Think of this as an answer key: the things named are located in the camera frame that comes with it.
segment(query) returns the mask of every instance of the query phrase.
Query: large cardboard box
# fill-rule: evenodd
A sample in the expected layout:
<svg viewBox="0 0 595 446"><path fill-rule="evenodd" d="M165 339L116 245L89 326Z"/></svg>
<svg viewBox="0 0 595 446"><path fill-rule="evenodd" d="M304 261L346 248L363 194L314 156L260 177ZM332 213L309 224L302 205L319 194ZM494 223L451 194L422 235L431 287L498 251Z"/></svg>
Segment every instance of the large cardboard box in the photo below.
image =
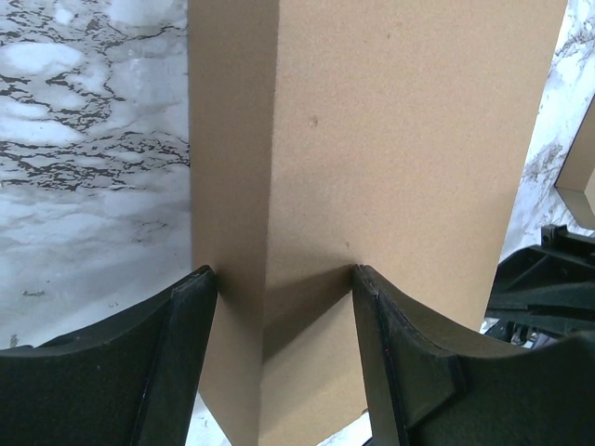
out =
<svg viewBox="0 0 595 446"><path fill-rule="evenodd" d="M191 0L200 391L234 446L366 407L349 265L478 328L562 0Z"/></svg>
<svg viewBox="0 0 595 446"><path fill-rule="evenodd" d="M556 190L576 220L595 230L595 106L588 106L573 145L566 157Z"/></svg>

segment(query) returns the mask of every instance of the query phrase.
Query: white marble table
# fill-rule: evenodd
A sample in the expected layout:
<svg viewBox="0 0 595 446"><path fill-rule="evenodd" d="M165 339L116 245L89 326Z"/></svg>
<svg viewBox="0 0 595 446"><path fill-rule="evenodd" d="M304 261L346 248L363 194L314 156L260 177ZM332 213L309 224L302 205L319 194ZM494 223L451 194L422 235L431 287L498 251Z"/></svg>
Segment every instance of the white marble table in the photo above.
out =
<svg viewBox="0 0 595 446"><path fill-rule="evenodd" d="M594 3L566 11L503 257L538 243L545 224L584 232L552 185L595 93ZM8 348L104 319L190 271L186 0L5 0L0 34ZM365 415L323 444L369 436ZM229 444L200 399L187 444Z"/></svg>

